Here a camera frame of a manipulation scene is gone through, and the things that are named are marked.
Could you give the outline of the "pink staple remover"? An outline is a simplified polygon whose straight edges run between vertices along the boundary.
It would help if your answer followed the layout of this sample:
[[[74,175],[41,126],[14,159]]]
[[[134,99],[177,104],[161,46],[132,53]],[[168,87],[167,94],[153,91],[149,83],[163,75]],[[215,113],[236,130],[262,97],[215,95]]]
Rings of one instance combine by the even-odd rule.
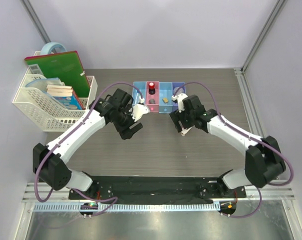
[[[184,137],[192,128],[182,128],[180,134]]]

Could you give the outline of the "clear paperclip jar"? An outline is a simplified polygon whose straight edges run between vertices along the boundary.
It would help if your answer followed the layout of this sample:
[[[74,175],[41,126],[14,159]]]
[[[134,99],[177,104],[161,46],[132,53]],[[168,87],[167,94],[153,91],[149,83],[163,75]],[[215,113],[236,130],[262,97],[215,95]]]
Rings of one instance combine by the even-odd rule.
[[[173,95],[174,95],[174,96],[178,96],[178,95],[184,94],[184,93],[185,93],[184,87],[179,87],[179,86],[177,86],[177,87],[175,87],[175,88],[173,89]]]

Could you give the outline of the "blue grey pencil sharpener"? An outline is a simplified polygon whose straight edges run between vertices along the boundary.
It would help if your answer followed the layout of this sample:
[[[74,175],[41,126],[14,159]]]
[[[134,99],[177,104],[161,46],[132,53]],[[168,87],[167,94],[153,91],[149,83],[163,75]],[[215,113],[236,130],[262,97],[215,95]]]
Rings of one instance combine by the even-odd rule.
[[[151,99],[149,99],[148,103],[151,104],[151,105],[155,105],[156,100],[154,98],[151,98]]]

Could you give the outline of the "pink drawer box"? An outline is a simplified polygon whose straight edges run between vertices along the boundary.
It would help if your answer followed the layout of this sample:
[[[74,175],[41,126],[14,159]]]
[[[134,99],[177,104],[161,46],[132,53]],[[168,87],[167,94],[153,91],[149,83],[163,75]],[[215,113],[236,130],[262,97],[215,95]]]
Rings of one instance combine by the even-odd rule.
[[[146,82],[146,105],[150,112],[159,112],[159,82],[147,81]]]

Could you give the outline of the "red black stamp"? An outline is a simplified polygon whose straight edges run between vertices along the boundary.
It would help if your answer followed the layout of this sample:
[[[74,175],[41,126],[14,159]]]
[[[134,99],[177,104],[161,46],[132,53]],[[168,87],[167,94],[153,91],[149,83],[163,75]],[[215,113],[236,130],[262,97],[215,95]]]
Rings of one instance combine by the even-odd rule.
[[[156,93],[156,88],[155,88],[155,83],[154,82],[150,82],[148,84],[148,93],[150,95],[154,95]]]

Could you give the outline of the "light blue drawer box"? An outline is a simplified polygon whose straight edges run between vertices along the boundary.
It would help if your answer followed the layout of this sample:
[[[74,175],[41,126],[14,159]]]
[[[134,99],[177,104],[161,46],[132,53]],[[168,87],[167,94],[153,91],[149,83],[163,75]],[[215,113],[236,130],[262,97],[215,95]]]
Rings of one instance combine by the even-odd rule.
[[[135,81],[133,82],[133,85],[139,89],[139,91],[142,93],[143,98],[144,98],[144,104],[146,104],[146,91],[147,91],[147,82],[146,81]],[[137,103],[139,103],[140,99],[140,94],[137,91],[136,88],[132,89],[132,98],[133,98],[133,103],[132,105],[135,106]]]

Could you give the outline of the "purple drawer box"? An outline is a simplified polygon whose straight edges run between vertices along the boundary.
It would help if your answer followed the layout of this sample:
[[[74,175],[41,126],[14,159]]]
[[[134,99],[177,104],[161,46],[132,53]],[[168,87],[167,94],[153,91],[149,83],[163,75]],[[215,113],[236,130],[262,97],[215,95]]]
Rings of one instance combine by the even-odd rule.
[[[172,83],[172,93],[176,95],[179,95],[181,93],[185,94],[186,93],[186,87],[183,86],[185,83],[184,82],[173,82]],[[177,102],[172,102],[172,111],[176,111],[178,109],[178,103]]]

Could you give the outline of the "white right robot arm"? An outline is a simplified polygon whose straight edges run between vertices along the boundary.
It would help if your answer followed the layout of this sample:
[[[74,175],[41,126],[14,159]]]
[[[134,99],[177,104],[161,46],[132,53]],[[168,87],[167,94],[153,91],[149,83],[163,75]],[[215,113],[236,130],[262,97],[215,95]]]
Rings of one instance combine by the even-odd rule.
[[[217,178],[216,190],[221,197],[229,197],[238,187],[262,188],[286,170],[274,137],[263,138],[243,130],[215,109],[205,109],[196,95],[181,93],[171,99],[178,107],[169,116],[181,135],[195,127],[222,139],[244,156],[244,168],[231,169]]]

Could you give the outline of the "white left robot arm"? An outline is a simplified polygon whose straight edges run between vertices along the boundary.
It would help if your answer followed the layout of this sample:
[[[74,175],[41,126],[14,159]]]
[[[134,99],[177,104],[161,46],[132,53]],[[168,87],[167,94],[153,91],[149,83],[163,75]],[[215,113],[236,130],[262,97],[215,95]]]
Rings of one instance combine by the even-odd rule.
[[[133,102],[133,97],[119,88],[113,95],[97,97],[84,115],[62,135],[47,145],[38,143],[32,153],[34,182],[37,184],[42,180],[54,191],[69,188],[88,200],[96,198],[98,184],[89,174],[69,169],[67,163],[88,138],[109,123],[114,125],[123,140],[130,139],[142,129],[138,120],[150,110],[142,95],[137,104]]]

